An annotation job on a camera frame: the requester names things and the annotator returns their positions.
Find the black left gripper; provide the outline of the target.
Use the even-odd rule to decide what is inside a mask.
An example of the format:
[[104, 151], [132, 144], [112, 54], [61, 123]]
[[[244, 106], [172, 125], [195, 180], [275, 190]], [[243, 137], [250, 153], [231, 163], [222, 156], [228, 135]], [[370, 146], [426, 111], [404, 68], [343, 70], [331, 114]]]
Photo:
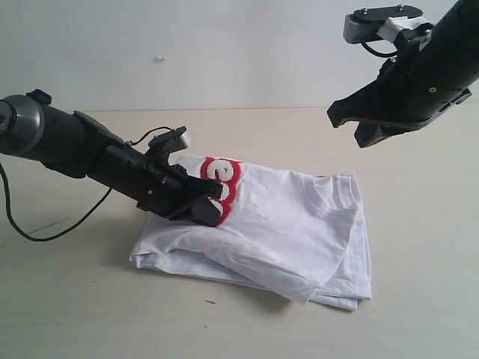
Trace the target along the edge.
[[181, 165], [155, 162], [146, 156], [135, 159], [139, 197], [136, 207], [172, 221], [188, 221], [207, 227], [219, 224], [221, 213], [209, 198], [220, 198], [223, 186], [214, 179], [187, 174]]

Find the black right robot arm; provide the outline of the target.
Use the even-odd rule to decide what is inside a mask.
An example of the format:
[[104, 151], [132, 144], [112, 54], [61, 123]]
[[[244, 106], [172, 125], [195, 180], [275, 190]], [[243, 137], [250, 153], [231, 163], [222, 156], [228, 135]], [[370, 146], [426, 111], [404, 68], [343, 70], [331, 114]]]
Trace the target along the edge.
[[346, 15], [343, 37], [384, 59], [370, 84], [327, 111], [335, 128], [357, 122], [361, 148], [424, 128], [478, 80], [477, 1], [457, 1], [436, 24], [410, 5], [362, 8]]

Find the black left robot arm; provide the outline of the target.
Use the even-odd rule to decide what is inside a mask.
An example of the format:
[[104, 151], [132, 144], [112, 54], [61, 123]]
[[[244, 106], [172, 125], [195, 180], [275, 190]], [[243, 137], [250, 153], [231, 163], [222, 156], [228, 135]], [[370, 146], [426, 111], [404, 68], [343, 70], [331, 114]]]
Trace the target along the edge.
[[220, 198], [222, 186], [168, 161], [187, 148], [186, 127], [165, 128], [141, 153], [92, 117], [61, 111], [51, 101], [39, 89], [1, 99], [1, 153], [37, 161], [67, 177], [88, 177], [168, 220], [219, 224], [221, 212], [213, 200]]

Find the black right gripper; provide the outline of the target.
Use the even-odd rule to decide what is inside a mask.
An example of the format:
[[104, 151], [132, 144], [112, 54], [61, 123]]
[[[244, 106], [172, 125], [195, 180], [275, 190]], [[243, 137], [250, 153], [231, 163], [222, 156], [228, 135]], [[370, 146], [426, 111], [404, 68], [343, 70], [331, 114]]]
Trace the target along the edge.
[[472, 95], [470, 33], [399, 33], [394, 45], [396, 60], [375, 84], [335, 100], [326, 112], [334, 128], [357, 123], [360, 148], [424, 127]]

